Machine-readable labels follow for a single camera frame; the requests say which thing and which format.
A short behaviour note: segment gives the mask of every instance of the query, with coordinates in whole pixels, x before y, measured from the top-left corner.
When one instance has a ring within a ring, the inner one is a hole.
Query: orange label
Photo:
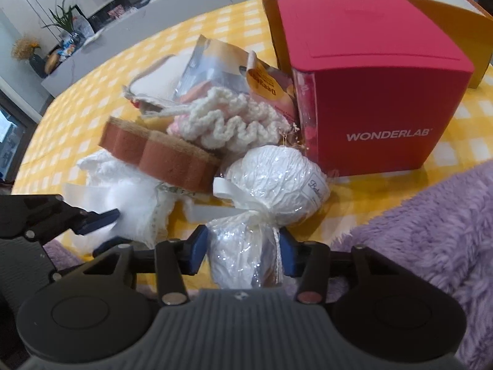
[[[246,81],[252,92],[267,100],[277,101],[283,97],[284,90],[258,61],[256,68],[246,72]]]

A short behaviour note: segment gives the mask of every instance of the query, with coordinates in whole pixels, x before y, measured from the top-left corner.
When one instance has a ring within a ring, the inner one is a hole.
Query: potted plant
[[[61,51],[61,56],[67,57],[71,55],[75,50],[77,50],[84,42],[84,36],[79,34],[73,27],[73,13],[72,10],[75,5],[69,5],[68,8],[65,7],[65,0],[62,0],[62,5],[57,5],[55,12],[50,9],[50,14],[53,17],[53,23],[45,25],[45,27],[57,27],[64,31],[62,34],[63,38],[63,48]]]
[[[72,34],[74,32],[72,18],[72,10],[74,8],[75,5],[69,5],[68,8],[65,8],[65,0],[62,0],[62,5],[57,5],[55,12],[50,9],[50,14],[53,17],[53,23],[45,25],[41,28],[57,27],[69,34]]]
[[[29,60],[29,64],[34,69],[34,71],[41,77],[45,78],[46,73],[44,72],[44,60],[35,54],[36,49],[39,49],[39,42],[30,37],[24,36],[17,40],[12,47],[11,55],[18,61]]]

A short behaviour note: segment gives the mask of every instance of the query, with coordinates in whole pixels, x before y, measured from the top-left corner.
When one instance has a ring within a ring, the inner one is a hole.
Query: white ribbon
[[[233,182],[224,178],[214,178],[213,195],[224,200],[232,200],[235,207],[210,206],[194,204],[192,200],[185,203],[185,217],[188,222],[205,224],[216,218],[231,217],[247,211],[256,211],[263,214],[269,209],[255,196],[238,188]]]

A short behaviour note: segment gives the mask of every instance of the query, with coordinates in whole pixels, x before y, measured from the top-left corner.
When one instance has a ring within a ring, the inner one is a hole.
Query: dried flower
[[[11,55],[16,60],[27,60],[37,48],[39,48],[39,42],[36,39],[30,36],[24,36],[15,42]]]

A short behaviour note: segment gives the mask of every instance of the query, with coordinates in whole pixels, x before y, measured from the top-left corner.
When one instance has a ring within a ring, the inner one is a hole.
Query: sticker
[[[255,68],[247,71],[246,81],[254,93],[267,100],[280,100],[284,94],[279,83],[267,73],[264,66],[259,61],[257,61]]]
[[[308,182],[301,189],[301,193],[318,208],[321,206],[324,196],[329,194],[329,187],[320,176],[311,174]]]

